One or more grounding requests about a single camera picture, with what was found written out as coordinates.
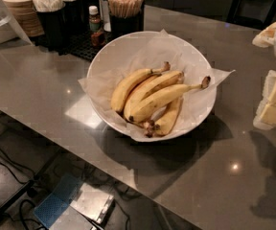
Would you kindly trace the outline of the yellow banana long stem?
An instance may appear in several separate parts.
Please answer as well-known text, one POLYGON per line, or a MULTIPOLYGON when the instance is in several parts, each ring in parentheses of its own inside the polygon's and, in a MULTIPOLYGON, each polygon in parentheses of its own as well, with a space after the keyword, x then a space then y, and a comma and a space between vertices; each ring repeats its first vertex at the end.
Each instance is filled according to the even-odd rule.
POLYGON ((174 84, 162 88, 150 96, 143 99, 141 102, 132 107, 126 117, 132 123, 141 123, 150 118, 154 112, 161 107, 171 103, 175 99, 181 97, 184 93, 193 89, 205 89, 211 81, 210 76, 206 76, 201 84, 174 84))

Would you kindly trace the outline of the stack of brown paper cups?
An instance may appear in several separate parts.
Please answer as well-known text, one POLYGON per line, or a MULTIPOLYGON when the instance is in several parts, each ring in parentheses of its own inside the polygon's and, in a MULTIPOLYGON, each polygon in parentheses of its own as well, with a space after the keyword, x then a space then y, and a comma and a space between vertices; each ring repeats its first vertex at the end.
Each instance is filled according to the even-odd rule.
POLYGON ((28 37, 44 35, 33 0, 3 0, 28 37))

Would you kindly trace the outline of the black cup of white packets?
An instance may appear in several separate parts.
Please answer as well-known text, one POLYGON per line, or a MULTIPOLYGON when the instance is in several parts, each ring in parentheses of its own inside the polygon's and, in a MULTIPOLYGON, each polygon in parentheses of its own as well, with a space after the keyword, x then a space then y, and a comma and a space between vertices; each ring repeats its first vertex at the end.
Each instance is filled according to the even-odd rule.
POLYGON ((61 49, 66 42, 63 0, 33 0, 50 50, 61 49))

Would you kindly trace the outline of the small sauce bottle white cap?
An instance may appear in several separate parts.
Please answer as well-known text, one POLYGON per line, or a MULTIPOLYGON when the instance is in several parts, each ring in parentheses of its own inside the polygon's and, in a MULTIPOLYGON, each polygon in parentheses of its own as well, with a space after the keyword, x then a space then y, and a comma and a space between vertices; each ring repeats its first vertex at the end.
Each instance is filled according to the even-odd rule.
POLYGON ((94 47, 103 47, 105 45, 105 35, 98 8, 96 6, 90 6, 88 10, 91 43, 94 47))

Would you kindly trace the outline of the left yellow banana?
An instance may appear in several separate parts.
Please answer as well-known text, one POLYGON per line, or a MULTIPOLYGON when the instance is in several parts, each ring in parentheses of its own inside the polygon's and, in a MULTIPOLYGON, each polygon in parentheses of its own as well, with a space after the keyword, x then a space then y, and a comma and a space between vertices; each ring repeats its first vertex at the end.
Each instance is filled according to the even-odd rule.
POLYGON ((163 72, 168 71, 170 68, 170 64, 167 61, 165 61, 164 65, 161 68, 138 69, 127 75, 117 84, 112 93, 110 100, 111 108, 117 113, 121 113, 125 107, 128 95, 134 89, 135 86, 137 86, 139 83, 146 80, 150 76, 159 75, 163 72))

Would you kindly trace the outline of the black cup of wooden stirrers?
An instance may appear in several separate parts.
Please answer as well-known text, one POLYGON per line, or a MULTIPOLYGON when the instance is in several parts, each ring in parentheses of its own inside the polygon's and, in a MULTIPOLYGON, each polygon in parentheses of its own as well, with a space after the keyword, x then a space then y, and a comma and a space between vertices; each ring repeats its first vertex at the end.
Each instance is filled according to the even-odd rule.
POLYGON ((107 0, 114 38, 144 29, 144 0, 107 0))

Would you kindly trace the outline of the blue perforated box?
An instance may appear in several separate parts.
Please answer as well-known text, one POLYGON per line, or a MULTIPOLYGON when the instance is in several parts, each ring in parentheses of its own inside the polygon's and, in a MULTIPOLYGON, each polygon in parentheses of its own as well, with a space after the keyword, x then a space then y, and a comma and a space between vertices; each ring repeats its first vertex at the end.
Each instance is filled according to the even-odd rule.
POLYGON ((34 215, 41 224, 49 229, 70 206, 81 188, 82 181, 67 173, 53 191, 34 208, 34 215))

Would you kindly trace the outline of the black cup rear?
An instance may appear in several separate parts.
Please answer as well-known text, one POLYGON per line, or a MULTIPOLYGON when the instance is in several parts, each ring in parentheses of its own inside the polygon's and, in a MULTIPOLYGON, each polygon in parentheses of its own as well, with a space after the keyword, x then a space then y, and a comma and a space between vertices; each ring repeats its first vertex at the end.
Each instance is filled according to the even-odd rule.
POLYGON ((65 4, 65 25, 69 35, 78 35, 84 30, 84 9, 82 0, 62 0, 65 4))

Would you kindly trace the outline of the middle yellow banana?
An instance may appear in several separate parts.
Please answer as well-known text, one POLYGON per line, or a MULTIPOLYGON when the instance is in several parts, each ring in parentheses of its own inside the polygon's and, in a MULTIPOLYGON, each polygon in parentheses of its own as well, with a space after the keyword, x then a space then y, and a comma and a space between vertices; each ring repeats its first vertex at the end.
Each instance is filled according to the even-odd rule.
POLYGON ((174 70, 159 77, 152 76, 144 80, 128 96, 124 107, 124 117, 129 120, 130 111, 139 102, 164 87, 183 82, 183 78, 184 73, 182 71, 174 70))

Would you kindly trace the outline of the silver metal box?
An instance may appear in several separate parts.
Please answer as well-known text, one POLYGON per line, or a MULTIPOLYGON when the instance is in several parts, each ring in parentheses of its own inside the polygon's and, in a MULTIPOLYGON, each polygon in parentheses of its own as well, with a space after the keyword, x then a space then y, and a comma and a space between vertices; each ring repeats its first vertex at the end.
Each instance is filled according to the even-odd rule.
POLYGON ((71 201, 70 206, 85 217, 99 224, 104 224, 113 202, 114 196, 112 194, 83 183, 71 201))

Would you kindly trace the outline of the bottom yellow banana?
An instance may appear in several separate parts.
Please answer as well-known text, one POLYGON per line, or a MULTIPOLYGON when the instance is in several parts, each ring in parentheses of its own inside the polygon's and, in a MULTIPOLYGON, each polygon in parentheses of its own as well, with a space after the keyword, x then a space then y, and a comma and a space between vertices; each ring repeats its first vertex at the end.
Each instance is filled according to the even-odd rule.
POLYGON ((163 114, 156 121, 144 122, 145 135, 147 137, 168 135, 176 123, 182 103, 183 98, 177 98, 167 105, 163 114))

